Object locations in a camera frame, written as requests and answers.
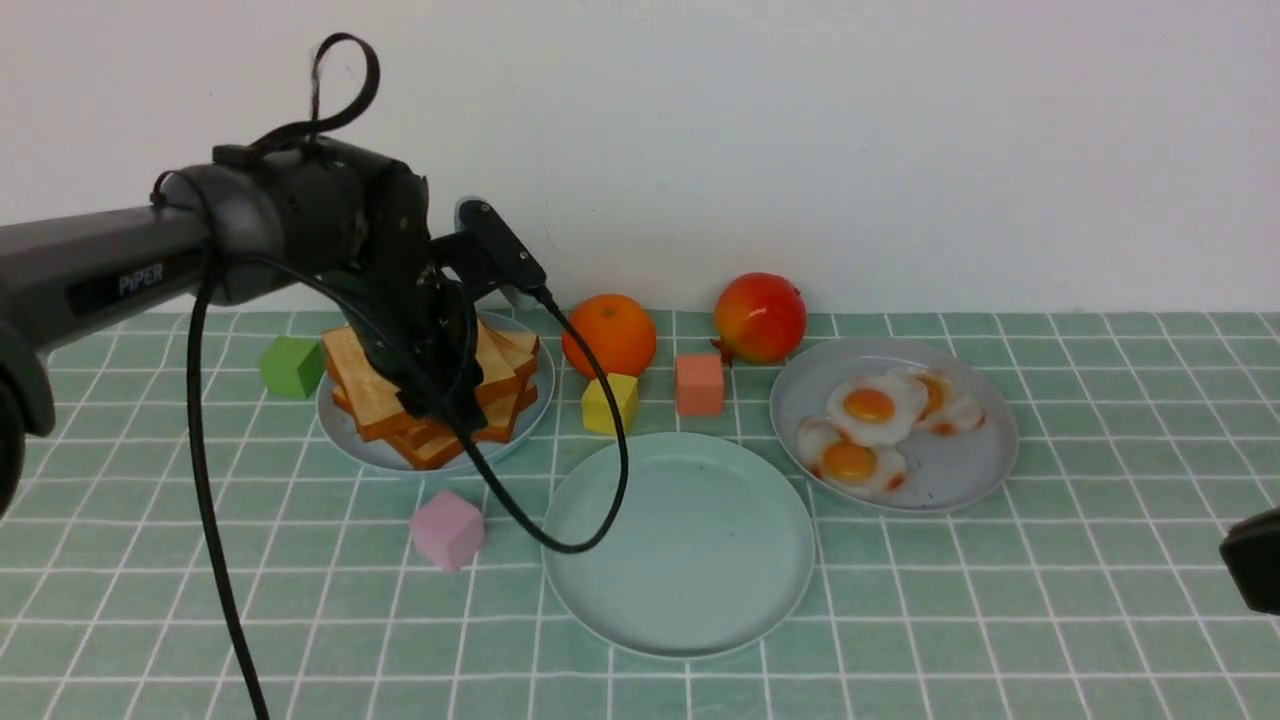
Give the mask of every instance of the egg yolk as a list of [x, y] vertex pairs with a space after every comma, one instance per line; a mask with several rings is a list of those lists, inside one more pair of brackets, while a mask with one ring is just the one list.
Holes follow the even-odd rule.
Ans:
[[883, 392], [860, 387], [845, 396], [845, 413], [864, 423], [887, 423], [893, 418], [893, 398]]
[[923, 420], [942, 409], [942, 404], [947, 398], [947, 388], [942, 384], [941, 379], [933, 375], [922, 373], [915, 375], [915, 379], [920, 380], [924, 389], [929, 391], [929, 398], [924, 402], [924, 409], [920, 410], [919, 419]]
[[822, 454], [822, 464], [837, 480], [863, 482], [876, 473], [876, 454], [869, 447], [837, 442]]

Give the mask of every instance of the grid pattern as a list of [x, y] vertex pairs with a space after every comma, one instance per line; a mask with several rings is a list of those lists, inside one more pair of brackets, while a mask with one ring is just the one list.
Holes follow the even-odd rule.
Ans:
[[[1280, 502], [1280, 314], [814, 315], [805, 345], [896, 334], [955, 352], [1011, 401], [1015, 477], [946, 518], [879, 516], [815, 492], [771, 434], [777, 368], [735, 368], [731, 406], [677, 419], [672, 359], [705, 314], [655, 313], [635, 433], [735, 438], [796, 483], [819, 566], [763, 642], [689, 665], [614, 652], [543, 580], [477, 477], [361, 468], [310, 402], [255, 369], [279, 333], [337, 315], [220, 314], [206, 429], [227, 555], [279, 717], [1274, 717], [1280, 625], [1217, 557]], [[518, 319], [559, 357], [554, 322]], [[59, 425], [0, 520], [0, 717], [250, 716], [201, 543], [184, 445], [184, 316], [143, 315], [49, 357]], [[497, 468], [531, 515], [603, 447], [584, 383]], [[460, 574], [406, 520], [449, 488], [484, 509]]]

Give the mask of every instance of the fried egg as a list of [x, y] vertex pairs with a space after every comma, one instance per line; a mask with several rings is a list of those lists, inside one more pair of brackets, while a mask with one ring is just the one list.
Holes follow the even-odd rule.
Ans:
[[796, 455], [815, 478], [856, 495], [891, 492], [906, 482], [902, 454], [886, 446], [854, 445], [818, 418], [800, 421]]
[[954, 436], [978, 429], [987, 421], [987, 413], [982, 405], [937, 370], [895, 368], [887, 374], [914, 379], [924, 386], [928, 401], [915, 421], [918, 429]]
[[827, 416], [854, 445], [897, 445], [911, 434], [928, 400], [924, 384], [909, 375], [855, 375], [827, 397]]

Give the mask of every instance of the plate rim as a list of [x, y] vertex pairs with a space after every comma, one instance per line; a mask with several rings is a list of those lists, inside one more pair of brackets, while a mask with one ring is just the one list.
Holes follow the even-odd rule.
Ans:
[[[527, 332], [527, 333], [532, 333], [534, 332], [532, 329], [530, 329], [527, 325], [525, 325], [520, 320], [517, 320], [517, 319], [515, 319], [515, 318], [512, 318], [509, 315], [504, 315], [502, 313], [495, 313], [493, 310], [481, 310], [481, 309], [477, 309], [476, 314], [480, 318], [488, 318], [488, 319], [498, 318], [502, 323], [508, 323], [511, 325], [515, 325], [520, 332]], [[521, 445], [524, 445], [525, 441], [527, 441], [530, 437], [532, 437], [534, 430], [543, 421], [543, 418], [547, 416], [547, 411], [557, 401], [557, 392], [558, 392], [558, 386], [559, 386], [561, 368], [556, 366], [556, 357], [552, 355], [550, 350], [547, 347], [547, 342], [543, 340], [541, 336], [539, 336], [539, 341], [538, 341], [538, 357], [539, 357], [539, 363], [541, 363], [543, 360], [547, 360], [548, 361], [548, 366], [552, 369], [550, 373], [548, 373], [549, 387], [547, 388], [548, 389], [548, 392], [547, 392], [547, 402], [541, 402], [541, 398], [539, 398], [538, 404], [541, 405], [541, 410], [534, 418], [534, 421], [529, 425], [529, 429], [525, 430], [522, 434], [513, 437], [509, 443], [507, 443], [504, 446], [499, 446], [495, 450], [490, 450], [488, 454], [484, 452], [484, 450], [481, 450], [481, 455], [484, 455], [485, 460], [490, 460], [490, 461], [495, 462], [497, 460], [493, 460], [493, 455], [494, 454], [502, 452], [502, 451], [513, 452], [515, 450], [518, 450], [518, 447]], [[343, 447], [342, 445], [339, 445], [337, 441], [333, 439], [333, 434], [329, 433], [328, 428], [324, 427], [324, 421], [321, 421], [320, 418], [319, 418], [319, 415], [321, 413], [320, 405], [324, 402], [324, 397], [325, 397], [325, 392], [323, 392], [323, 389], [325, 387], [325, 383], [335, 384], [334, 380], [333, 380], [333, 378], [329, 377], [328, 372], [325, 372], [325, 374], [320, 378], [320, 384], [316, 386], [316, 396], [315, 396], [315, 409], [316, 409], [316, 415], [317, 415], [316, 421], [320, 425], [320, 430], [324, 433], [325, 439], [328, 439], [330, 445], [333, 445], [334, 447], [337, 447], [339, 452], [342, 452], [346, 457], [351, 459], [353, 462], [357, 462], [357, 464], [360, 464], [362, 466], [367, 466], [367, 468], [376, 468], [378, 470], [387, 471], [387, 473], [398, 473], [398, 474], [402, 474], [402, 475], [415, 475], [415, 477], [420, 477], [420, 478], [426, 479], [426, 480], [430, 480], [430, 479], [456, 478], [456, 477], [460, 477], [460, 475], [465, 475], [467, 473], [476, 471], [476, 466], [475, 466], [474, 462], [470, 464], [470, 465], [460, 465], [457, 468], [436, 468], [435, 470], [415, 470], [413, 468], [388, 468], [387, 465], [379, 465], [376, 462], [370, 462], [370, 461], [367, 461], [367, 460], [365, 460], [362, 457], [357, 457], [357, 456], [352, 455], [351, 452], [347, 451], [346, 447]]]
[[[600, 639], [602, 642], [607, 643], [609, 647], [616, 647], [618, 650], [622, 650], [625, 652], [630, 652], [630, 653], [632, 653], [635, 656], [639, 656], [639, 657], [648, 657], [648, 659], [652, 659], [652, 660], [660, 660], [663, 662], [694, 662], [694, 661], [699, 661], [699, 660], [712, 660], [712, 659], [717, 659], [717, 657], [723, 657], [723, 656], [727, 656], [727, 655], [732, 655], [732, 653], [739, 652], [739, 651], [741, 651], [741, 650], [744, 650], [746, 647], [750, 647], [753, 643], [763, 642], [764, 638], [767, 638], [768, 635], [771, 635], [774, 630], [777, 630], [780, 626], [782, 626], [782, 624], [786, 623], [792, 615], [795, 615], [796, 609], [800, 607], [801, 602], [804, 602], [804, 597], [809, 592], [809, 585], [813, 584], [813, 575], [814, 575], [814, 573], [818, 571], [818, 528], [817, 528], [817, 524], [815, 524], [815, 520], [814, 520], [814, 515], [809, 510], [809, 506], [805, 503], [804, 497], [801, 496], [800, 491], [796, 489], [796, 487], [791, 483], [790, 479], [787, 479], [787, 477], [782, 473], [782, 470], [780, 470], [778, 468], [776, 468], [772, 462], [769, 462], [768, 460], [765, 460], [759, 454], [753, 452], [751, 450], [748, 450], [746, 447], [744, 447], [742, 445], [740, 445], [737, 442], [722, 438], [719, 436], [713, 436], [713, 434], [707, 434], [707, 433], [694, 433], [694, 432], [687, 432], [687, 430], [663, 430], [663, 432], [657, 432], [657, 433], [645, 433], [645, 434], [640, 434], [640, 436], [627, 437], [627, 455], [628, 455], [628, 457], [630, 459], [635, 459], [636, 457], [636, 454], [631, 452], [631, 447], [632, 447], [631, 441], [634, 441], [634, 439], [639, 441], [641, 438], [650, 438], [650, 439], [648, 439], [645, 442], [646, 443], [652, 443], [652, 442], [660, 441], [660, 438], [663, 436], [681, 436], [682, 437], [681, 442], [685, 442], [686, 439], [691, 439], [690, 438], [690, 436], [691, 436], [692, 438], [698, 438], [699, 442], [724, 443], [724, 445], [732, 446], [732, 450], [731, 450], [732, 452], [742, 452], [742, 454], [746, 454], [746, 456], [754, 457], [755, 461], [763, 462], [764, 468], [767, 468], [769, 471], [772, 471], [773, 474], [776, 474], [777, 479], [787, 486], [787, 489], [790, 491], [790, 493], [787, 495], [787, 497], [795, 500], [795, 502], [797, 503], [795, 507], [799, 507], [801, 515], [805, 518], [805, 523], [804, 524], [808, 528], [808, 532], [804, 533], [804, 537], [806, 538], [806, 542], [809, 544], [809, 551], [805, 553], [805, 559], [803, 560], [803, 562], [805, 562], [808, 565], [808, 569], [804, 571], [804, 580], [803, 582], [797, 582], [799, 589], [796, 592], [796, 597], [790, 602], [790, 605], [787, 607], [787, 611], [782, 615], [782, 618], [777, 623], [774, 623], [773, 625], [771, 625], [763, 633], [760, 633], [758, 635], [754, 635], [749, 641], [745, 641], [745, 642], [741, 642], [741, 643], [736, 643], [736, 644], [732, 644], [730, 647], [726, 647], [726, 648], [722, 648], [722, 650], [717, 650], [716, 652], [708, 652], [708, 653], [678, 655], [678, 656], [677, 655], [662, 655], [662, 653], [657, 653], [657, 652], [646, 652], [644, 650], [637, 650], [637, 648], [622, 644], [622, 643], [620, 643], [617, 641], [613, 641], [613, 639], [603, 635], [599, 630], [596, 630], [589, 623], [584, 621], [582, 618], [575, 611], [575, 609], [572, 607], [572, 605], [564, 601], [564, 596], [563, 596], [563, 593], [561, 593], [561, 589], [559, 589], [559, 587], [556, 583], [556, 579], [554, 579], [556, 575], [554, 575], [554, 573], [552, 573], [552, 570], [550, 570], [552, 564], [549, 562], [549, 559], [552, 557], [552, 555], [554, 553], [554, 551], [552, 551], [550, 548], [548, 548], [544, 544], [540, 544], [539, 546], [540, 550], [541, 550], [540, 559], [541, 559], [543, 571], [545, 573], [545, 577], [547, 577], [547, 584], [552, 588], [552, 593], [556, 596], [556, 600], [561, 603], [561, 606], [563, 606], [564, 610], [568, 611], [570, 616], [572, 616], [573, 620], [579, 625], [581, 625], [582, 628], [586, 628], [586, 630], [589, 633], [591, 633], [593, 637], [595, 637], [595, 638]], [[550, 518], [552, 507], [554, 506], [557, 496], [561, 495], [561, 491], [563, 491], [563, 488], [564, 488], [566, 483], [568, 483], [570, 478], [573, 477], [573, 473], [576, 473], [577, 469], [581, 468], [588, 460], [590, 460], [590, 459], [593, 459], [593, 457], [595, 457], [598, 455], [602, 455], [604, 452], [609, 452], [609, 451], [614, 450], [616, 447], [617, 447], [617, 442], [616, 441], [611, 442], [609, 445], [605, 445], [604, 447], [596, 450], [591, 455], [588, 455], [586, 457], [584, 457], [577, 465], [573, 466], [573, 469], [571, 469], [564, 475], [564, 479], [561, 480], [559, 486], [554, 491], [552, 491], [552, 495], [550, 495], [550, 497], [547, 501], [547, 511], [543, 515], [543, 527], [547, 525], [547, 519]]]
[[[832, 487], [831, 483], [824, 483], [824, 482], [822, 482], [822, 479], [814, 477], [814, 474], [810, 473], [809, 469], [805, 468], [803, 462], [800, 462], [800, 459], [795, 456], [795, 452], [792, 452], [791, 448], [787, 446], [787, 443], [783, 441], [782, 432], [778, 428], [777, 413], [776, 413], [776, 409], [778, 407], [778, 404], [781, 402], [778, 400], [778, 384], [780, 384], [778, 380], [787, 372], [787, 366], [788, 365], [791, 365], [792, 363], [795, 363], [800, 357], [804, 357], [806, 354], [813, 352], [813, 351], [815, 351], [815, 350], [818, 350], [820, 347], [824, 347], [824, 346], [827, 346], [829, 343], [833, 343], [833, 342], [836, 342], [836, 343], [847, 343], [847, 345], [852, 345], [852, 346], [856, 346], [859, 343], [865, 343], [865, 342], [879, 342], [879, 343], [886, 343], [887, 342], [890, 345], [901, 346], [901, 347], [910, 348], [910, 350], [914, 350], [914, 351], [923, 351], [925, 355], [934, 355], [937, 357], [946, 357], [950, 363], [957, 363], [957, 364], [960, 364], [963, 368], [965, 368], [965, 370], [968, 370], [970, 374], [973, 374], [975, 378], [978, 378], [979, 382], [984, 383], [987, 386], [987, 389], [989, 389], [996, 397], [1000, 398], [1000, 406], [997, 407], [997, 410], [1001, 411], [1002, 414], [1005, 414], [1007, 416], [1007, 419], [1010, 420], [1010, 425], [1009, 427], [1012, 428], [1012, 433], [1014, 433], [1012, 438], [1011, 438], [1012, 439], [1012, 451], [1006, 457], [1004, 469], [1000, 473], [997, 473], [996, 479], [986, 489], [983, 489], [982, 492], [978, 492], [974, 496], [972, 496], [972, 497], [969, 497], [969, 498], [966, 498], [964, 501], [960, 501], [960, 502], [955, 502], [955, 503], [951, 503], [951, 505], [940, 505], [940, 506], [936, 506], [936, 507], [897, 507], [897, 506], [892, 506], [892, 505], [884, 505], [884, 503], [881, 503], [881, 502], [876, 502], [872, 498], [858, 497], [855, 495], [841, 492], [838, 488]], [[864, 356], [867, 356], [867, 357], [873, 357], [874, 356], [874, 357], [879, 357], [879, 359], [883, 359], [883, 360], [895, 360], [895, 361], [900, 361], [900, 363], [909, 363], [911, 365], [916, 365], [918, 364], [918, 363], [914, 363], [914, 361], [902, 360], [901, 357], [891, 357], [891, 356], [887, 356], [887, 355], [890, 355], [890, 354], [888, 352], [881, 352], [881, 354], [867, 354]], [[991, 407], [987, 407], [984, 410], [987, 413], [992, 411]], [[1012, 477], [1014, 468], [1018, 464], [1018, 454], [1019, 454], [1019, 450], [1020, 450], [1019, 446], [1021, 445], [1021, 442], [1020, 442], [1021, 441], [1021, 436], [1018, 433], [1018, 421], [1016, 421], [1016, 416], [1014, 415], [1014, 410], [1012, 410], [1012, 407], [1010, 407], [1009, 400], [1005, 397], [1005, 393], [1000, 392], [1000, 388], [996, 387], [996, 384], [991, 382], [991, 378], [988, 378], [987, 375], [984, 375], [982, 372], [979, 372], [977, 368], [974, 368], [969, 363], [964, 361], [959, 356], [956, 356], [956, 355], [954, 355], [951, 352], [946, 352], [945, 350], [940, 350], [940, 348], [937, 348], [937, 347], [934, 347], [934, 346], [932, 346], [932, 345], [929, 345], [927, 342], [920, 342], [918, 340], [906, 338], [906, 337], [888, 337], [888, 336], [832, 337], [832, 338], [826, 338], [824, 342], [819, 342], [819, 343], [817, 343], [814, 346], [810, 346], [810, 347], [805, 348], [803, 352], [800, 352], [800, 354], [790, 357], [786, 361], [786, 364], [782, 365], [781, 370], [778, 372], [778, 375], [776, 378], [773, 378], [773, 386], [769, 388], [769, 427], [773, 429], [774, 437], [777, 437], [778, 443], [782, 446], [782, 451], [787, 454], [787, 457], [791, 459], [791, 462], [795, 464], [795, 466], [800, 470], [800, 473], [804, 475], [804, 478], [808, 479], [810, 483], [817, 484], [824, 492], [828, 492], [833, 497], [837, 497], [837, 498], [840, 498], [842, 501], [858, 503], [858, 505], [861, 505], [864, 507], [876, 509], [876, 510], [878, 510], [881, 512], [892, 512], [892, 514], [896, 514], [896, 515], [915, 515], [915, 516], [922, 516], [922, 515], [950, 515], [951, 512], [956, 512], [959, 510], [964, 510], [965, 507], [972, 507], [972, 506], [974, 506], [974, 505], [977, 505], [977, 503], [987, 500], [988, 497], [991, 497], [992, 495], [995, 495], [997, 491], [1000, 491], [1000, 488], [1002, 488], [1005, 486], [1005, 483], [1007, 483], [1009, 479]]]

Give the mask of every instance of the wooden block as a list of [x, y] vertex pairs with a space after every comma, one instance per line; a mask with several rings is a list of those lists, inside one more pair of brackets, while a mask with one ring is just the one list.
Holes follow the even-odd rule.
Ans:
[[449, 491], [420, 507], [408, 529], [417, 552], [449, 573], [471, 562], [484, 546], [484, 515]]
[[[640, 410], [639, 382], [630, 375], [609, 373], [609, 388], [613, 389], [613, 398], [618, 401], [618, 411], [622, 415], [622, 429], [631, 432], [631, 423]], [[582, 393], [582, 427], [593, 433], [616, 436], [613, 427], [613, 414], [609, 411], [609, 401], [604, 397], [604, 388], [600, 379], [594, 378]]]
[[724, 411], [724, 368], [719, 355], [676, 357], [676, 414], [719, 415]]
[[306, 400], [324, 377], [325, 354], [314, 340], [280, 336], [257, 359], [257, 369], [271, 395]]

